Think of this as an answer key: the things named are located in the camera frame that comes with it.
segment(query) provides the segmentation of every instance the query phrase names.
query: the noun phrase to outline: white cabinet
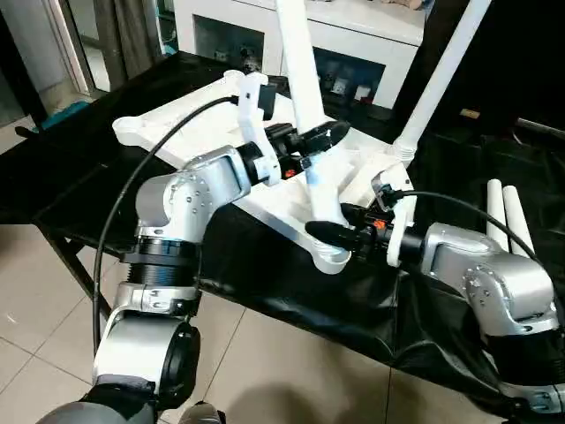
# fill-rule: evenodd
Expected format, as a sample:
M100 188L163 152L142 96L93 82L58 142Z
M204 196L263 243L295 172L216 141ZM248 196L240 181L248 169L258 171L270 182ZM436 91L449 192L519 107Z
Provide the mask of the white cabinet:
M203 24L206 22L206 19L208 19L210 26L214 24L214 22L209 22L211 19L236 27L232 34L220 30L222 44L227 46L227 48L221 46L220 49L230 50L227 53L237 54L236 50L239 46L235 45L233 43L234 40L230 39L232 36L239 35L238 38L243 39L245 42L246 38L255 39L255 33L260 33L262 51L258 52L258 54L262 59L261 69L263 73L269 75L280 74L283 43L279 35L278 21L275 13L264 8L232 0L175 0L178 47L182 51L214 58L213 55L209 54L209 50L214 48L209 47L212 43L206 43L206 41L198 43L200 38L199 31L206 31L206 28L202 28L206 25ZM246 37L246 29L253 31L250 37ZM204 48L207 51L201 51L202 46L199 46L199 44L208 44Z
M350 95L364 86L369 101L391 109L422 42L424 13L376 0L306 0L306 9L322 93L341 93L333 85L349 81ZM274 0L175 0L175 11L181 50L239 65L242 46L252 46L264 73L285 74Z

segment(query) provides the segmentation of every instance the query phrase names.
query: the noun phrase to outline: wall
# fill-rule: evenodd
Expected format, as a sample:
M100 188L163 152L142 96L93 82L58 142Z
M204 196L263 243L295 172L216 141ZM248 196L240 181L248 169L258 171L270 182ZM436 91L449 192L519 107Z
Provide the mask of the wall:
M27 73L37 91L68 78L41 0L2 0L4 15Z
M69 0L69 5L79 34L98 40L98 29L94 17L94 0Z

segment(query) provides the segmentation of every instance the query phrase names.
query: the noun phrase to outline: black cable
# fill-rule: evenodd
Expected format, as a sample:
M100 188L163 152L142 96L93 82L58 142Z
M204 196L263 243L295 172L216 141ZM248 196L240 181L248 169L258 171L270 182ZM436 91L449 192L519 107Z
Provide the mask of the black cable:
M130 189L130 186L138 177L141 170L147 165L147 163L151 160L153 156L159 151L162 146L169 141L169 139L175 135L183 126L185 126L190 120L198 116L205 110L208 110L214 107L217 104L225 103L225 102L232 102L237 104L237 96L231 97L221 97L219 99L213 100L210 103L205 104L204 106L200 106L195 111L193 111L187 117L184 117L178 124L173 126L169 132L165 134L165 136L159 141L155 146L147 153L147 155L143 158L143 160L139 163L137 168L132 172L131 176L125 182L122 191L117 196L116 201L114 202L114 206L112 206L111 211L108 214L108 218L106 218L106 222L102 228L102 232L100 234L100 239L98 240L98 247L96 249L96 256L94 258L94 293L92 298L92 319L93 319L93 342L94 342L94 355L96 355L96 351L98 350L98 345L100 344L100 274L102 271L102 254L104 250L104 243L106 241L106 237L108 236L109 227L112 225L112 221L114 219L114 215L116 214L120 203L125 197L125 194Z
M518 237L518 235L515 234L509 227L507 227L506 225L501 223L498 219L494 218L493 216L488 215L485 211L480 210L479 208L471 205L470 203L467 203L466 201L462 201L462 200L457 199L455 197L448 196L446 194L435 193L435 192L422 192L422 191L419 191L419 190L407 190L407 191L404 192L402 190L399 190L399 191L396 191L396 192L393 193L393 197L395 197L396 199L401 199L402 197L408 197L408 196L434 197L434 198L437 198L437 199L443 199L445 201L450 201L450 202L455 203L459 206L462 206L464 208L472 210L475 214L485 218L489 223L494 225L500 231L504 232L517 245L519 245L528 254L528 256L530 256L531 259L533 259L535 262L537 262L539 265L541 265L541 262L539 261L538 256L536 256L534 251L531 250L530 247L528 245L526 245L525 242L520 237Z

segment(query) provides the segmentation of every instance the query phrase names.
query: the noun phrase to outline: curtain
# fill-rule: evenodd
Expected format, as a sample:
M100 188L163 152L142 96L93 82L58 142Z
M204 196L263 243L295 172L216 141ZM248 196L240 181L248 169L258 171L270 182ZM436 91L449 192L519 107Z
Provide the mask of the curtain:
M162 58L154 0L94 0L110 89Z

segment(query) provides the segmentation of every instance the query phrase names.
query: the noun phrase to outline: orange component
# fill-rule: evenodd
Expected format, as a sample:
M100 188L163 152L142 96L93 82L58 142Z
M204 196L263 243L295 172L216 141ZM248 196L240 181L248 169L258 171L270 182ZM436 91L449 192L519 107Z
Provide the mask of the orange component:
M387 226L387 222L383 221L382 219L375 219L373 223L373 227L377 230L384 230Z

